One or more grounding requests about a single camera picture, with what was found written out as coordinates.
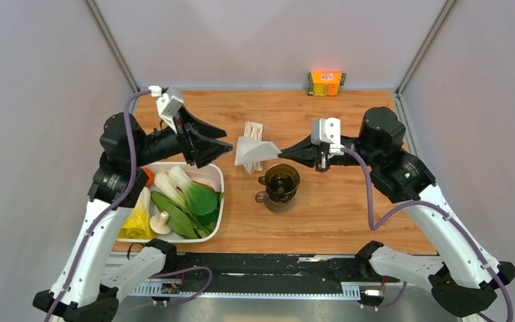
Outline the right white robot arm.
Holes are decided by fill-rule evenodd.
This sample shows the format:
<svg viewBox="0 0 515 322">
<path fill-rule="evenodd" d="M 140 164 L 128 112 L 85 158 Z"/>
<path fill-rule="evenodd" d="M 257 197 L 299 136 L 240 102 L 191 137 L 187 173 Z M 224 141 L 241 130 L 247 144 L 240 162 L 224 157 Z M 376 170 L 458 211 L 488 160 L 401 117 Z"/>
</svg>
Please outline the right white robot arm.
<svg viewBox="0 0 515 322">
<path fill-rule="evenodd" d="M 515 278 L 515 265 L 497 260 L 472 236 L 425 163 L 404 149 L 405 133 L 405 125 L 391 109 L 373 107 L 364 113 L 358 136 L 344 136 L 337 118 L 318 119 L 310 135 L 283 149 L 280 157 L 317 172 L 359 166 L 366 184 L 369 228 L 377 230 L 389 219 L 389 215 L 374 217 L 378 191 L 393 204 L 391 214 L 406 212 L 436 249 L 432 256 L 413 256 L 369 242 L 355 263 L 360 278 L 373 280 L 380 275 L 417 286 L 456 317 L 483 317 L 501 294 L 512 321 L 507 286 Z"/>
</svg>

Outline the pack of paper filters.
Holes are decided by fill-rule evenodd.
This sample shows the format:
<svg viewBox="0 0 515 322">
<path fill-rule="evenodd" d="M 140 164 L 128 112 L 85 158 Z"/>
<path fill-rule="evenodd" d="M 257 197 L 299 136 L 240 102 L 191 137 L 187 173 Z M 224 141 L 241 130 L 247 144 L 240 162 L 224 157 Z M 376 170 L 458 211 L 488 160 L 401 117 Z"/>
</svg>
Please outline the pack of paper filters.
<svg viewBox="0 0 515 322">
<path fill-rule="evenodd" d="M 251 137 L 257 141 L 261 141 L 263 128 L 264 126 L 261 123 L 246 121 L 243 135 L 245 137 Z M 255 171 L 261 172 L 263 170 L 261 161 L 245 164 L 244 168 L 248 174 L 253 174 Z"/>
</svg>

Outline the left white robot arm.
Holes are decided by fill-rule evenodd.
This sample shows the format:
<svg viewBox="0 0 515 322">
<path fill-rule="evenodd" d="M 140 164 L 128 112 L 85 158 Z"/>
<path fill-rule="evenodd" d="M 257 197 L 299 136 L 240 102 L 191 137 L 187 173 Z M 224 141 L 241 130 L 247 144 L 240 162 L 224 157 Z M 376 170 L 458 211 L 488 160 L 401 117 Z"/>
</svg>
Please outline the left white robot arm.
<svg viewBox="0 0 515 322">
<path fill-rule="evenodd" d="M 70 257 L 57 281 L 33 300 L 47 319 L 111 321 L 120 303 L 143 281 L 157 273 L 169 278 L 177 272 L 176 247 L 153 239 L 136 257 L 104 274 L 119 231 L 148 180 L 144 166 L 182 154 L 190 165 L 203 167 L 233 148 L 224 140 L 224 129 L 196 118 L 185 107 L 170 121 L 167 128 L 146 133 L 128 111 L 106 120 L 100 139 L 103 153 Z"/>
</svg>

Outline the clear glass coffee server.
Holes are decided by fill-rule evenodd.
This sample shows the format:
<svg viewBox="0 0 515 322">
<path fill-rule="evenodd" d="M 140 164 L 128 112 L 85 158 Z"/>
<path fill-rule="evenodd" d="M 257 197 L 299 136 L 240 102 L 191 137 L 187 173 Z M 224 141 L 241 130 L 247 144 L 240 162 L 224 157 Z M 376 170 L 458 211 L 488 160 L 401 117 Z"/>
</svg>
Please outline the clear glass coffee server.
<svg viewBox="0 0 515 322">
<path fill-rule="evenodd" d="M 277 214 L 287 213 L 296 205 L 296 198 L 292 198 L 289 201 L 274 201 L 266 191 L 256 193 L 255 201 L 263 204 L 269 211 Z"/>
</svg>

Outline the dark brown coffee dripper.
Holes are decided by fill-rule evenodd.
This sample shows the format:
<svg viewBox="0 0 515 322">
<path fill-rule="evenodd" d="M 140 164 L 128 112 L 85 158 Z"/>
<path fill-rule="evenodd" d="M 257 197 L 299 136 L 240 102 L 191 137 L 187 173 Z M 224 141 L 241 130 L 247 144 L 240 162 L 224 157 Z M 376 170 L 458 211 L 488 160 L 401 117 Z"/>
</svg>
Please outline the dark brown coffee dripper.
<svg viewBox="0 0 515 322">
<path fill-rule="evenodd" d="M 279 204 L 289 204 L 300 186 L 300 175 L 295 167 L 289 164 L 275 164 L 269 167 L 258 182 L 265 188 L 255 195 L 255 201 L 269 201 Z"/>
</svg>

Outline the white paper coffee filter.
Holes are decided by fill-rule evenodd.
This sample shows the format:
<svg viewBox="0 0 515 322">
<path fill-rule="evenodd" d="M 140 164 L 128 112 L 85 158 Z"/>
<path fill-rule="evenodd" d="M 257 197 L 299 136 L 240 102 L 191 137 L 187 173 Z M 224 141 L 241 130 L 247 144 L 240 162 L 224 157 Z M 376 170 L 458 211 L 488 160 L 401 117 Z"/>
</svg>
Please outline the white paper coffee filter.
<svg viewBox="0 0 515 322">
<path fill-rule="evenodd" d="M 235 165 L 241 166 L 278 158 L 281 150 L 273 142 L 263 142 L 242 136 L 237 140 Z"/>
</svg>

